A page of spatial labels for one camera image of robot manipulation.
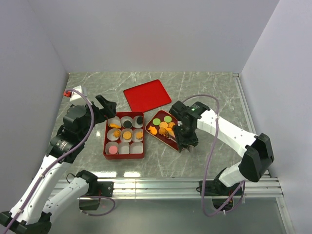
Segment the orange flower cookie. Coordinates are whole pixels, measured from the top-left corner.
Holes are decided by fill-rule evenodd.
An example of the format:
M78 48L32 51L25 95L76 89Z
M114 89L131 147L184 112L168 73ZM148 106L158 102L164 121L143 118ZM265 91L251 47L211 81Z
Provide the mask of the orange flower cookie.
M143 132L139 131L136 133L136 139L142 139L143 138Z

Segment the orange sandwich cookie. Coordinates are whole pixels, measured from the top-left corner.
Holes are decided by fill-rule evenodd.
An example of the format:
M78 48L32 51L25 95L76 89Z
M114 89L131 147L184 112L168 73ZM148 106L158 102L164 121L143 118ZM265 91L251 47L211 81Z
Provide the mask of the orange sandwich cookie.
M175 135L174 135L173 131L169 131L169 130L167 130L167 133L168 133L168 135L169 135L169 136L171 136L171 137L175 137Z
M132 133L130 131L125 131L122 135L125 140L130 140L132 138Z

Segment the black sandwich cookie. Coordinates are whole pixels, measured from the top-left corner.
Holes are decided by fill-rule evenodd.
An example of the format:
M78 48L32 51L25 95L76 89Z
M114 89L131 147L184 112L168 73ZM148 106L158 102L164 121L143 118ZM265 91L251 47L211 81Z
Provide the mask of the black sandwich cookie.
M130 120L125 120L124 122L123 122L123 127L124 128L132 128L132 122L130 121Z
M136 123L138 125L142 125L143 124L143 116L138 116L137 119L136 119Z

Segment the metal tongs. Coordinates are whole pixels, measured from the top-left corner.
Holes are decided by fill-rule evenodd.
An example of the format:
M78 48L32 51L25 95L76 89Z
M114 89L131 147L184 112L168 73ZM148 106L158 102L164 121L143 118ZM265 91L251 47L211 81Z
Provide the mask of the metal tongs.
M164 136L166 137L166 139L168 139L170 142L173 142L176 145L176 148L179 152L181 152L182 150L187 150L189 152L192 151L192 146L186 146L186 145L182 145L179 144L175 138L175 136L173 136L173 131L165 131Z

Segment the red box lid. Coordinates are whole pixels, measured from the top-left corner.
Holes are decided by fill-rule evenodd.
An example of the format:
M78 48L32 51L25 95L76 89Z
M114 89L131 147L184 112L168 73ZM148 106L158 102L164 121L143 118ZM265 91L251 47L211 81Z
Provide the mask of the red box lid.
M123 91L132 112L147 112L172 102L159 79Z

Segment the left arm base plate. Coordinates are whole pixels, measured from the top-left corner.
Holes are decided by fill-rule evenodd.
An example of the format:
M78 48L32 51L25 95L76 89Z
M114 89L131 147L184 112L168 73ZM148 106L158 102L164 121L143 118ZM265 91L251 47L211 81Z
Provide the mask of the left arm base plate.
M114 182L112 181L92 182L91 184L89 184L87 193L82 195L82 197L90 197L90 196L112 197L113 190L114 190Z

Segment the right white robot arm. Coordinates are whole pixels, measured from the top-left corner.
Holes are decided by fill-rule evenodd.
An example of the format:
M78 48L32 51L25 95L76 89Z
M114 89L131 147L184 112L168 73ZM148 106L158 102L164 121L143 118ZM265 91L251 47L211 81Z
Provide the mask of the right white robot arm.
M274 161L271 140L266 134L247 132L218 117L201 102L186 106L177 101L169 113L181 122L173 127L180 151L198 145L195 131L199 129L217 136L241 157L240 162L223 169L209 185L212 195L227 195L245 180L258 182Z

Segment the red cookie box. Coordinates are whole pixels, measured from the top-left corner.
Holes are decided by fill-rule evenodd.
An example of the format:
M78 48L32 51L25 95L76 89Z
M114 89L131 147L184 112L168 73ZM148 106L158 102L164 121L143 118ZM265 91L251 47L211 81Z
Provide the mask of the red cookie box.
M107 120L103 155L107 160L143 159L144 114L117 112Z

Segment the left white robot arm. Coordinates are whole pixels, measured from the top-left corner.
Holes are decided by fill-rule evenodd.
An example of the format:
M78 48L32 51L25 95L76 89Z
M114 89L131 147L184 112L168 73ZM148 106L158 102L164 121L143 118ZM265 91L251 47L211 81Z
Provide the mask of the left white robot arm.
M102 198L112 199L112 192L103 193L98 177L86 170L78 172L67 187L49 197L60 177L83 150L94 126L115 117L117 113L117 104L101 95L96 96L101 109L85 96L80 99L81 105L71 104L67 110L63 124L50 141L39 171L22 198L11 210L0 214L0 223L6 231L46 234L56 217L77 198L91 197L98 202Z

